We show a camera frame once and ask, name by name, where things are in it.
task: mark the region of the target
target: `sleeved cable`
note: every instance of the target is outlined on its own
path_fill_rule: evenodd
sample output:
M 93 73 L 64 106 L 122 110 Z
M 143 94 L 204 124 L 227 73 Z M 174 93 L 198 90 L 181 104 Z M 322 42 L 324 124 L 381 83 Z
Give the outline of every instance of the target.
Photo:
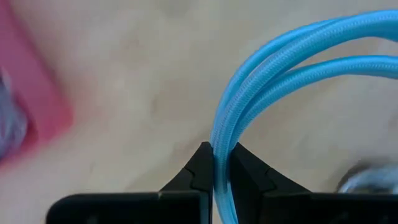
M 398 11 L 376 11 L 317 22 L 261 47 L 241 65 L 221 97 L 210 142 L 215 153 L 215 199 L 223 223 L 238 223 L 228 177 L 228 157 L 250 122 L 285 95 L 344 74 L 398 78 L 398 58 L 354 56 L 291 70 L 335 45 L 363 37 L 398 40 Z

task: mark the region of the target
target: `light blue braided cable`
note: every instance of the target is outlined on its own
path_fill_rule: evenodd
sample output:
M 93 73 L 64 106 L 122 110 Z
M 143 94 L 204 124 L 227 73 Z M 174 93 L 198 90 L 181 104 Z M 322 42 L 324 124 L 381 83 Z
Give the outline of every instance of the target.
M 357 56 L 289 71 L 334 45 L 362 37 L 398 40 L 398 11 L 376 11 L 323 21 L 290 31 L 252 55 L 228 84 L 216 112 L 211 145 L 215 153 L 215 199 L 223 223 L 237 223 L 228 181 L 228 156 L 261 111 L 313 82 L 347 73 L 397 78 L 398 58 Z

